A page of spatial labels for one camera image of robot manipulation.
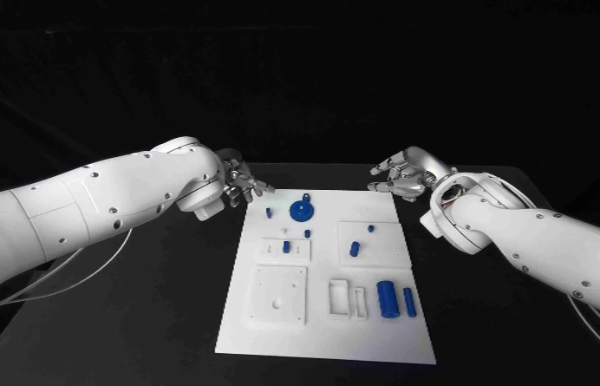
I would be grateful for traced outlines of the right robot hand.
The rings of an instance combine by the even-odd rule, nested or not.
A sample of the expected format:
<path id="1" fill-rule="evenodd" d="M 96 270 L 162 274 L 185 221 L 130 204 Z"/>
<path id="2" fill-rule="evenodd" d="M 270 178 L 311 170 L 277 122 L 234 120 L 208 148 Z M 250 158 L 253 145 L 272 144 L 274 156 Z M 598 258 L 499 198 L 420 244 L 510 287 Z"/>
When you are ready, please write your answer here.
<path id="1" fill-rule="evenodd" d="M 426 149 L 411 146 L 391 155 L 373 169 L 371 175 L 387 173 L 388 178 L 371 182 L 368 190 L 390 193 L 409 202 L 429 189 L 435 190 L 442 182 L 458 172 Z"/>

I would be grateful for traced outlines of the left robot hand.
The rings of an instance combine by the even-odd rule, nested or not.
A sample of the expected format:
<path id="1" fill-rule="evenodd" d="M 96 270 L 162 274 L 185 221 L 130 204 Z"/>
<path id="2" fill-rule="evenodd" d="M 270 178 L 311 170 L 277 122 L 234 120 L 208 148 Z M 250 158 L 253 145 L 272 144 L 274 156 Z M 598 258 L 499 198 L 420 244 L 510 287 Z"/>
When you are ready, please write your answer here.
<path id="1" fill-rule="evenodd" d="M 243 200 L 250 204 L 254 196 L 261 197 L 264 193 L 276 192 L 276 188 L 256 177 L 237 149 L 224 148 L 217 155 L 223 164 L 224 193 L 231 207 L 237 207 Z"/>

